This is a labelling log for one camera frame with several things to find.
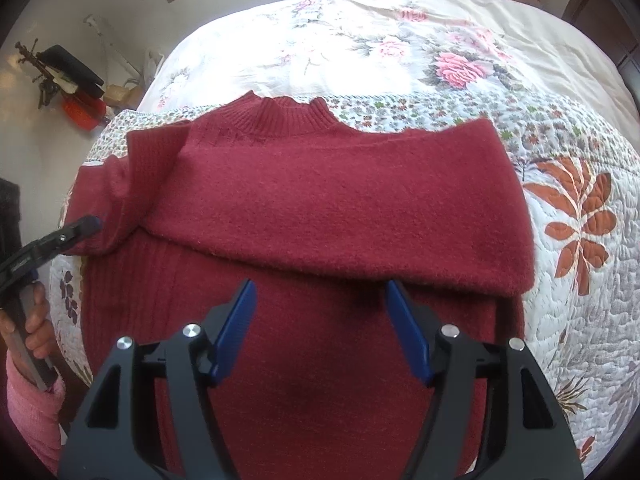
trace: blue pad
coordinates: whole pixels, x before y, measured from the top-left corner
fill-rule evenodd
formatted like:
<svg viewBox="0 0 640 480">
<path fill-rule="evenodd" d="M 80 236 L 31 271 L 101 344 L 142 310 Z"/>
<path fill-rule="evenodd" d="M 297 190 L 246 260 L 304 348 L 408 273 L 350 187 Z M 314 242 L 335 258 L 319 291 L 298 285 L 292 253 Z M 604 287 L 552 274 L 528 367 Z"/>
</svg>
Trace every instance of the blue pad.
<svg viewBox="0 0 640 480">
<path fill-rule="evenodd" d="M 415 322 L 407 298 L 396 282 L 386 284 L 386 311 L 396 329 L 404 358 L 412 374 L 422 383 L 428 384 L 433 377 L 429 366 L 429 343 Z"/>
<path fill-rule="evenodd" d="M 256 301 L 255 283 L 247 281 L 238 294 L 214 345 L 216 365 L 211 371 L 211 377 L 216 384 L 229 377 L 236 364 L 244 336 L 254 316 Z"/>
</svg>

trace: bed sheet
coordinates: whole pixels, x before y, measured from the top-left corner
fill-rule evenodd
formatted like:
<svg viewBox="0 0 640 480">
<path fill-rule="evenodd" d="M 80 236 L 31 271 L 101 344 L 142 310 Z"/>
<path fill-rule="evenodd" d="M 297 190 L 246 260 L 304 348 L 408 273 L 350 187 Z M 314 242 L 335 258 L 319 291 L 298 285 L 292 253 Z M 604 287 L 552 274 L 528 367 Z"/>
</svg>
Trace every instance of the bed sheet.
<svg viewBox="0 0 640 480">
<path fill-rule="evenodd" d="M 220 18 L 168 57 L 141 112 L 277 95 L 525 88 L 590 105 L 640 152 L 613 62 L 569 23 L 512 0 L 289 0 Z"/>
<path fill-rule="evenodd" d="M 527 344 L 593 470 L 640 404 L 640 123 L 612 62 L 570 25 L 509 0 L 291 0 L 184 40 L 86 164 L 124 156 L 128 131 L 248 90 L 325 96 L 363 131 L 494 122 L 534 226 Z M 50 276 L 60 346 L 90 382 L 82 259 L 57 258 Z"/>
</svg>

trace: black handle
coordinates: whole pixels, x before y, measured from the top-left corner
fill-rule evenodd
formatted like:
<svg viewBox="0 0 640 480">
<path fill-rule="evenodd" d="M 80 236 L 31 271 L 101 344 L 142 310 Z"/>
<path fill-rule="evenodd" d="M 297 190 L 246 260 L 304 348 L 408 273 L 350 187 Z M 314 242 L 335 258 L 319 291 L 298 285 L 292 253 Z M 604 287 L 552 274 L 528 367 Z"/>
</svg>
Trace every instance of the black handle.
<svg viewBox="0 0 640 480">
<path fill-rule="evenodd" d="M 22 361 L 28 366 L 31 372 L 31 378 L 36 386 L 40 390 L 48 390 L 56 382 L 58 373 L 51 364 L 50 360 L 37 359 L 34 357 L 33 352 L 29 350 L 25 345 L 25 340 L 30 336 L 25 328 L 27 322 L 27 316 L 22 306 L 23 298 L 33 298 L 33 287 L 27 286 L 23 293 L 18 295 L 10 295 L 5 297 L 2 304 L 2 309 L 9 315 L 11 320 L 15 323 L 16 331 L 14 332 L 14 342 Z"/>
</svg>

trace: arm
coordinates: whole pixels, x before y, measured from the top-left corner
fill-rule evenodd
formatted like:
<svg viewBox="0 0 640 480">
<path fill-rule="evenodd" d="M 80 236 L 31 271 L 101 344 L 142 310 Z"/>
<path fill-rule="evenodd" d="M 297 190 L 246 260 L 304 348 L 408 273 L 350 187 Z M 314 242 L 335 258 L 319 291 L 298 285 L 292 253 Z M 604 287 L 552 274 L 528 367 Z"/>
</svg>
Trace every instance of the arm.
<svg viewBox="0 0 640 480">
<path fill-rule="evenodd" d="M 31 335 L 25 344 L 37 358 L 44 358 L 56 351 L 58 346 L 53 326 L 47 319 L 49 302 L 41 283 L 34 287 L 33 299 L 34 307 L 26 323 L 27 332 Z M 21 361 L 18 352 L 12 351 L 14 331 L 12 321 L 4 312 L 0 312 L 0 333 L 9 349 L 6 358 L 9 416 L 31 450 L 55 474 L 62 448 L 58 412 L 65 398 L 65 385 L 58 378 L 49 391 L 41 392 L 31 383 L 29 369 Z"/>
</svg>

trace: silver screw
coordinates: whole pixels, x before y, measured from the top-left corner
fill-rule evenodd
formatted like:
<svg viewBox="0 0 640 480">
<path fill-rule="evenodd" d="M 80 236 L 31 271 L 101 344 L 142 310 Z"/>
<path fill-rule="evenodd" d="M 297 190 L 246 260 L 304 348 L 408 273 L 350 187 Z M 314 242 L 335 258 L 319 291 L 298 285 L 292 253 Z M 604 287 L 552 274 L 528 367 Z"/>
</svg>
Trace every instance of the silver screw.
<svg viewBox="0 0 640 480">
<path fill-rule="evenodd" d="M 460 329 L 455 325 L 443 325 L 440 331 L 442 335 L 447 337 L 458 337 L 460 335 Z"/>
<path fill-rule="evenodd" d="M 127 350 L 131 348 L 131 345 L 133 345 L 133 339 L 130 338 L 128 335 L 121 337 L 120 339 L 118 339 L 118 342 L 116 343 L 116 346 L 120 350 Z"/>
<path fill-rule="evenodd" d="M 519 337 L 512 337 L 509 339 L 509 346 L 518 352 L 522 352 L 525 349 L 525 344 Z"/>
<path fill-rule="evenodd" d="M 196 337 L 200 333 L 200 326 L 195 323 L 189 323 L 182 329 L 182 333 L 187 337 Z"/>
</svg>

